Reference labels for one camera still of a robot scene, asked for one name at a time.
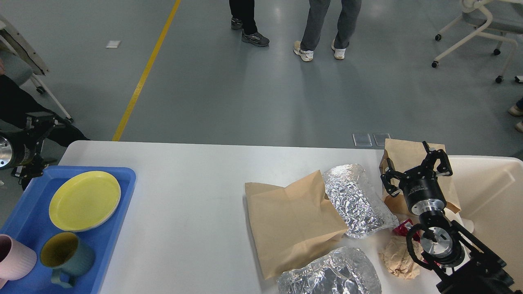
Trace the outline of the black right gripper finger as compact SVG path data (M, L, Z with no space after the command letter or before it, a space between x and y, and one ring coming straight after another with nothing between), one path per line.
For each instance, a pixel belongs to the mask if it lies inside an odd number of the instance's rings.
M426 157L417 167L419 179L437 180L439 177L450 177L453 175L447 153L443 149L431 149L426 141L422 141L426 151Z
M390 158L386 159L386 163L387 167L380 178L386 192L391 197L397 197L407 184L409 175L406 172L396 171Z

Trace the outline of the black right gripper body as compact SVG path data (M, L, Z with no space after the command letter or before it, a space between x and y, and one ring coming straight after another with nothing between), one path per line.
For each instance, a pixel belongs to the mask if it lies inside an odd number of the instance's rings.
M407 208L411 214L421 215L424 212L443 211L447 202L437 178L414 178L400 180Z

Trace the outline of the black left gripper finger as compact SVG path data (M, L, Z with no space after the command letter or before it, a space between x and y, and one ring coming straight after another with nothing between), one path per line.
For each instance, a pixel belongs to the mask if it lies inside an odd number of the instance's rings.
M66 129L68 121L58 119L52 112L27 112L25 126L25 143L41 145L54 129Z
M33 179L41 177L43 170L50 165L49 160L45 159L33 159L30 163L17 166L11 171L11 176L20 179Z

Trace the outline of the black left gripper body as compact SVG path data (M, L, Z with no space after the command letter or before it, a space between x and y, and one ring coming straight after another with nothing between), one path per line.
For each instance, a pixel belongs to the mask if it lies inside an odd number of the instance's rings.
M0 169L28 165L37 156L37 147L34 130L1 131Z

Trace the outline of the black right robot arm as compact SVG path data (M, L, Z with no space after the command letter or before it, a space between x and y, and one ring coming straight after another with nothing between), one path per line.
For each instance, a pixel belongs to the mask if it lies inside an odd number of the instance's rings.
M453 171L443 149L422 142L426 156L419 165L397 171L384 155L381 181L385 192L403 195L409 213L419 222L409 229L407 251L413 261L440 279L441 294L513 294L506 262L456 220L445 214L447 201L438 179Z

